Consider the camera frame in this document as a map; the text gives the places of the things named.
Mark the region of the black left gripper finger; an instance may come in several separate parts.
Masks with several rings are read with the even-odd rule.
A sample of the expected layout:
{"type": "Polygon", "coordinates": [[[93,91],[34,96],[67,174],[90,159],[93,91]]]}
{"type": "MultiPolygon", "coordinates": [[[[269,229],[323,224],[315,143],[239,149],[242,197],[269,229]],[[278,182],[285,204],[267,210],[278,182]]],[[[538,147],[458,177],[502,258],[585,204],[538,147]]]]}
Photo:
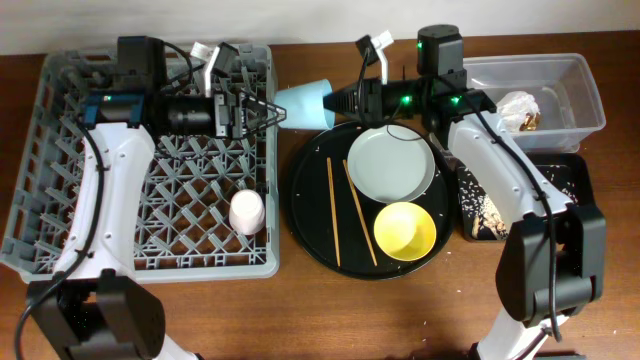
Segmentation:
{"type": "Polygon", "coordinates": [[[274,115],[271,117],[246,119],[242,123],[241,139],[246,139],[256,135],[267,128],[283,122],[287,118],[286,115],[274,115]]]}
{"type": "Polygon", "coordinates": [[[248,92],[242,93],[242,108],[248,123],[279,123],[287,118],[285,108],[248,92]]]}

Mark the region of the white paper napkin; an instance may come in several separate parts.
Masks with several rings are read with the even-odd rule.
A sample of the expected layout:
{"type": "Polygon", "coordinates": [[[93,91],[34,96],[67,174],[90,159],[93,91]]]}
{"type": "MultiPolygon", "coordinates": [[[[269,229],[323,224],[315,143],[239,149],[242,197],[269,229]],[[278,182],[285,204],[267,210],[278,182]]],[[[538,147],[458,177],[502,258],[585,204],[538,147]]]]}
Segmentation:
{"type": "Polygon", "coordinates": [[[525,91],[507,93],[498,101],[497,112],[511,133],[535,131],[542,119],[535,97],[525,91]]]}

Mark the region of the pink plastic cup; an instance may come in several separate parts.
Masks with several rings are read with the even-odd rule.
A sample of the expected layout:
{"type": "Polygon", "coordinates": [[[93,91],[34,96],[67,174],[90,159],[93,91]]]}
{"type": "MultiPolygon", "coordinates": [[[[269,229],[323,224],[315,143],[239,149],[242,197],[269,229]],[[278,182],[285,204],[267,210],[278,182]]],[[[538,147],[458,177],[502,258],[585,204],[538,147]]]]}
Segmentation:
{"type": "Polygon", "coordinates": [[[240,190],[231,199],[229,222],[242,235],[254,235],[265,225],[266,210],[261,196],[253,190],[240,190]]]}

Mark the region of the blue plastic cup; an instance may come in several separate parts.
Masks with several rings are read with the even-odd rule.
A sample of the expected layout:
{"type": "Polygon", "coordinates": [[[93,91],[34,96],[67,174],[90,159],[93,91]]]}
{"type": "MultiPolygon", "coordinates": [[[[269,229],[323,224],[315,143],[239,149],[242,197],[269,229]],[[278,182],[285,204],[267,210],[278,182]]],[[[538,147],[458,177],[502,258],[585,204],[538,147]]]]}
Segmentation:
{"type": "Polygon", "coordinates": [[[332,93],[327,79],[280,90],[274,103],[286,110],[280,128],[294,130],[330,130],[335,125],[335,113],[324,108],[324,97],[332,93]]]}

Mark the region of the yellow bowl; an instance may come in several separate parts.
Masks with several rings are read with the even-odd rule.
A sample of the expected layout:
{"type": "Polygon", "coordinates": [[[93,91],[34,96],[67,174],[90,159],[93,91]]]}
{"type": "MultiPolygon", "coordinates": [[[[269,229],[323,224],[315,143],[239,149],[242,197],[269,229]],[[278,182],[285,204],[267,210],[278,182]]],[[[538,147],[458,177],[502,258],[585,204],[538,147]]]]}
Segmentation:
{"type": "Polygon", "coordinates": [[[436,224],[421,206],[396,202],[384,207],[374,221],[378,247],[392,259],[412,262],[429,254],[437,239],[436,224]]]}

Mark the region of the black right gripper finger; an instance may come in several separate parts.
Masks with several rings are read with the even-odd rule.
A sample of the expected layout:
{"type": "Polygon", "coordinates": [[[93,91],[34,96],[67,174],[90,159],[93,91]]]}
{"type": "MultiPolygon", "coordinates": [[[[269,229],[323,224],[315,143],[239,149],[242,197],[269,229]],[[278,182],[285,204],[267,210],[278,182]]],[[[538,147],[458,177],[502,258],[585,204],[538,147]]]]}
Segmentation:
{"type": "Polygon", "coordinates": [[[356,84],[352,83],[323,97],[325,108],[355,108],[356,84]]]}
{"type": "Polygon", "coordinates": [[[336,103],[324,103],[324,115],[328,123],[335,123],[338,117],[347,120],[356,120],[356,112],[351,105],[339,105],[336,103]]]}

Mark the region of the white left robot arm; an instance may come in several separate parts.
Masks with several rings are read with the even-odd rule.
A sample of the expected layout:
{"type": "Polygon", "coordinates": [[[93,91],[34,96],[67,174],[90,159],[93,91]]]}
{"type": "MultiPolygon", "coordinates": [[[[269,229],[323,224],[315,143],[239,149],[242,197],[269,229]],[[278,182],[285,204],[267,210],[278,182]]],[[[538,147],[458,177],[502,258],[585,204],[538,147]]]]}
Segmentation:
{"type": "Polygon", "coordinates": [[[33,320],[62,359],[187,359],[166,332],[161,301],[135,278],[134,233],[145,175],[162,135],[240,140],[285,120],[247,90],[181,94],[168,43],[122,36],[112,87],[86,98],[77,124],[84,170],[68,239],[48,281],[27,289],[33,320]]]}

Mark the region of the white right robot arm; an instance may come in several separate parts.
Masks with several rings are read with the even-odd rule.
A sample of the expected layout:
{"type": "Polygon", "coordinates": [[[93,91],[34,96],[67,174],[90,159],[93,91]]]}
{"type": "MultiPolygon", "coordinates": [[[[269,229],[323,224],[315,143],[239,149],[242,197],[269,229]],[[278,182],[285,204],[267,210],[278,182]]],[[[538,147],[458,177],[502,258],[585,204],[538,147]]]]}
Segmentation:
{"type": "Polygon", "coordinates": [[[327,110],[369,128],[397,116],[422,118],[425,129],[470,170],[494,202],[508,238],[496,270],[502,303],[490,332],[470,350],[472,359],[532,359],[543,343],[562,339],[560,324],[603,293],[606,221],[594,204],[579,206],[538,171],[504,126],[488,95],[467,85],[463,39],[455,25],[417,33],[413,80],[390,81],[384,54],[389,32],[356,42],[378,78],[328,94],[327,110]]]}

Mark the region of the food scraps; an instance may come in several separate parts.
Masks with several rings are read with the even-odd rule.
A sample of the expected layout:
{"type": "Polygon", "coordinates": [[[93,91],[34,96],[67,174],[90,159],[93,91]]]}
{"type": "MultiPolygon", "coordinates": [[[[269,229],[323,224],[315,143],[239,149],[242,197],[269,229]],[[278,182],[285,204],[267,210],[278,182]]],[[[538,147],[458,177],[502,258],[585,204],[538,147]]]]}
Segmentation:
{"type": "MultiPolygon", "coordinates": [[[[558,190],[579,204],[579,186],[572,169],[566,165],[537,165],[538,170],[558,190]]],[[[459,203],[464,233],[470,241],[504,241],[506,226],[495,204],[464,165],[456,167],[459,203]]]]}

